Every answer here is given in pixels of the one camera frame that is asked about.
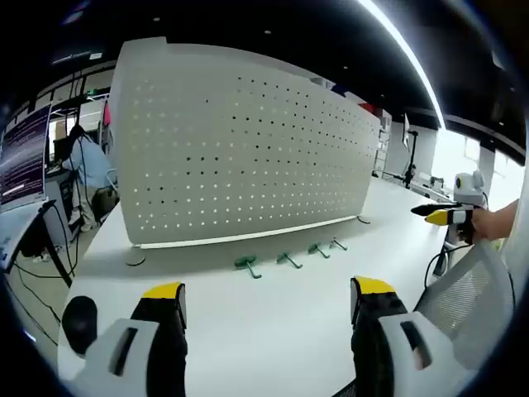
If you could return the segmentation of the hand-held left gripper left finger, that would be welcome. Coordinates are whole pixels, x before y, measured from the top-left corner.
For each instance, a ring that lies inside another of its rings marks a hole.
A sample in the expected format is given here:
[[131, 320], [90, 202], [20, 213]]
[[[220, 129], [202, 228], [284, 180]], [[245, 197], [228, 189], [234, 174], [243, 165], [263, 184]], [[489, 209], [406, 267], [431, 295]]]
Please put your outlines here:
[[64, 335], [84, 366], [67, 385], [75, 396], [184, 396], [187, 356], [185, 285], [155, 286], [129, 318], [98, 331], [98, 306], [72, 298]]

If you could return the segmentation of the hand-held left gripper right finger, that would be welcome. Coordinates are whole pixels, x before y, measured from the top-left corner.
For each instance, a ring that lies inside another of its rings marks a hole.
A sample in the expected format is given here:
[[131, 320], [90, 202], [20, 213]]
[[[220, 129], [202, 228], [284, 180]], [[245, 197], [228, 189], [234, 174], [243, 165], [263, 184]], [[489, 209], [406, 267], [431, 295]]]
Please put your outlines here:
[[382, 280], [350, 279], [350, 318], [359, 396], [454, 396], [475, 377], [453, 342]]

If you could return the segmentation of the person's right hand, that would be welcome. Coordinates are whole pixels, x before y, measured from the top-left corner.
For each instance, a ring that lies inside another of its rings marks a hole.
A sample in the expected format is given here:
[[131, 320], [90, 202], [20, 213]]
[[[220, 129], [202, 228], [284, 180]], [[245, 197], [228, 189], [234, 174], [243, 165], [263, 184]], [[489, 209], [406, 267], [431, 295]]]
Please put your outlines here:
[[509, 212], [505, 212], [504, 209], [490, 212], [477, 208], [473, 211], [471, 222], [474, 227], [473, 238], [475, 240], [494, 241], [506, 238], [510, 235], [512, 228]]

